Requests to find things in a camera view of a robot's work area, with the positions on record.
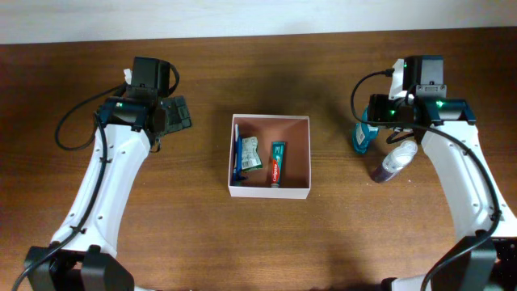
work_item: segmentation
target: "white and purple bottle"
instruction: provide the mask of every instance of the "white and purple bottle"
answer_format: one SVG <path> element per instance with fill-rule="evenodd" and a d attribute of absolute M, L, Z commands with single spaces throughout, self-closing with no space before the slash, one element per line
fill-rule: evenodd
<path fill-rule="evenodd" d="M 382 164 L 372 173 L 372 179 L 377 183 L 383 183 L 392 179 L 404 167 L 410 164 L 416 155 L 418 145 L 414 141 L 404 141 L 395 150 L 386 156 Z"/>

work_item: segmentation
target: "blue bottle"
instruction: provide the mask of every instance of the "blue bottle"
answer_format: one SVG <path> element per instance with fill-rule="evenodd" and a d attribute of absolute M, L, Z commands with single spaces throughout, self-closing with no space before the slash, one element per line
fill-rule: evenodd
<path fill-rule="evenodd" d="M 368 120 L 368 107 L 364 109 L 363 120 Z M 373 141 L 379 134 L 379 129 L 364 123 L 355 124 L 354 133 L 352 134 L 352 142 L 354 150 L 357 154 L 366 154 L 370 141 Z"/>

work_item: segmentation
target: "wooden tabletop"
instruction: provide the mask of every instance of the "wooden tabletop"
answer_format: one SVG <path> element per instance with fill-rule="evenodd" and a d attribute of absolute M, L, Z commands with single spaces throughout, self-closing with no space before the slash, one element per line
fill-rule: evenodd
<path fill-rule="evenodd" d="M 54 144 L 76 103 L 124 79 L 135 56 L 174 63 L 193 127 L 162 140 L 132 186 L 117 259 L 138 285 L 164 290 L 355 290 L 423 274 L 455 243 L 438 176 L 422 149 L 396 179 L 368 173 L 393 146 L 382 133 L 351 146 L 349 98 L 365 74 L 401 57 L 441 54 L 449 98 L 467 99 L 483 153 L 517 213 L 517 29 L 361 32 L 0 46 L 0 289 L 30 246 L 45 247 L 77 194 L 91 151 Z M 387 94 L 390 78 L 366 81 Z M 89 104 L 65 125 L 68 145 L 91 131 Z M 233 199 L 227 188 L 234 113 L 310 116 L 307 200 Z M 29 289 L 25 281 L 22 289 Z"/>

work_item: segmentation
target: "white label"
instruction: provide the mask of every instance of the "white label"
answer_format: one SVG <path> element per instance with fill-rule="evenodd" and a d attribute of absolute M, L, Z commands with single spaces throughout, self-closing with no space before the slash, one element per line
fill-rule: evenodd
<path fill-rule="evenodd" d="M 355 131 L 355 138 L 357 139 L 358 144 L 363 143 L 365 136 L 361 124 L 357 125 L 357 130 Z"/>
<path fill-rule="evenodd" d="M 247 137 L 242 139 L 242 170 L 261 164 L 259 154 L 257 154 L 257 137 Z"/>

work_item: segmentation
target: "bottle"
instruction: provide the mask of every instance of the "bottle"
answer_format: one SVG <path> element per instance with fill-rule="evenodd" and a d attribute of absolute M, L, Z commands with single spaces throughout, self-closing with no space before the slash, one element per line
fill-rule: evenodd
<path fill-rule="evenodd" d="M 364 109 L 362 116 L 363 120 L 368 120 L 368 107 Z M 377 127 L 360 123 L 355 124 L 354 133 L 352 134 L 352 143 L 354 144 L 354 150 L 357 154 L 366 154 L 370 141 L 373 141 L 379 134 Z"/>
<path fill-rule="evenodd" d="M 410 164 L 416 155 L 418 145 L 414 141 L 404 141 L 395 150 L 386 156 L 382 164 L 372 173 L 372 179 L 377 183 L 383 183 L 392 179 L 404 167 Z"/>

